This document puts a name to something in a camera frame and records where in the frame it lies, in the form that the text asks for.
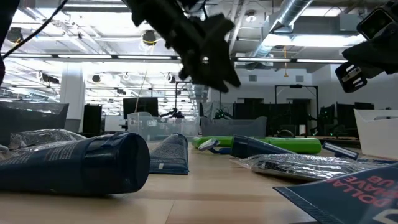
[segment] white storage bin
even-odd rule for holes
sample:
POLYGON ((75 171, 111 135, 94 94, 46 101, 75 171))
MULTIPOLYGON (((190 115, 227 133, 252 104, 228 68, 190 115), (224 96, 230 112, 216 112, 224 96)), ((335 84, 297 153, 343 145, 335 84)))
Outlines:
POLYGON ((362 153, 398 159, 398 110, 354 110, 362 153))

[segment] white column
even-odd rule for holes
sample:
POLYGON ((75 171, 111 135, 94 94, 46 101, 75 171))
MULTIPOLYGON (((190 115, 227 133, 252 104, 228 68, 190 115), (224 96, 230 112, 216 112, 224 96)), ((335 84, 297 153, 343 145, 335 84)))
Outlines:
POLYGON ((81 63, 64 63, 60 103, 69 103, 65 129, 82 132, 85 107, 85 76, 81 63))

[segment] tube cap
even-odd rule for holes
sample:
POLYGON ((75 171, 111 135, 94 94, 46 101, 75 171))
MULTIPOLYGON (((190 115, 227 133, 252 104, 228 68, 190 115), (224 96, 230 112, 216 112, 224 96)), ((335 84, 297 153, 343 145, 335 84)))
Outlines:
POLYGON ((248 137, 234 135, 232 138, 231 156, 237 158, 247 158, 248 154, 248 137))
POLYGON ((95 139, 86 150, 83 178, 91 194, 136 192, 149 175, 149 150, 135 133, 95 139))

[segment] silver foil wrapper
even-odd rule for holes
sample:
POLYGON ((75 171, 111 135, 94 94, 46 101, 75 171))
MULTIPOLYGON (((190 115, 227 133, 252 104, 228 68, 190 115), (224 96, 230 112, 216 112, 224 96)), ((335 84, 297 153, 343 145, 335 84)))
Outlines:
POLYGON ((237 163, 254 172, 294 179, 315 181, 385 166, 379 162, 358 162, 351 159, 300 154, 261 154, 237 163))

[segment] clear plastic bin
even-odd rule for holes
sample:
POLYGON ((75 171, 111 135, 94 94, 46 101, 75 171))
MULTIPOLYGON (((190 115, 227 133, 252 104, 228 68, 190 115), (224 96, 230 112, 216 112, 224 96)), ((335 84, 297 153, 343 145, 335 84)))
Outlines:
POLYGON ((234 134, 250 137, 265 137, 267 118, 258 117, 255 120, 210 120, 201 117, 202 136, 233 136, 234 134))
POLYGON ((188 140, 198 136, 200 117, 194 119, 155 118, 150 113, 127 115, 129 132, 141 135, 146 141, 161 141, 171 134, 183 134, 188 140))

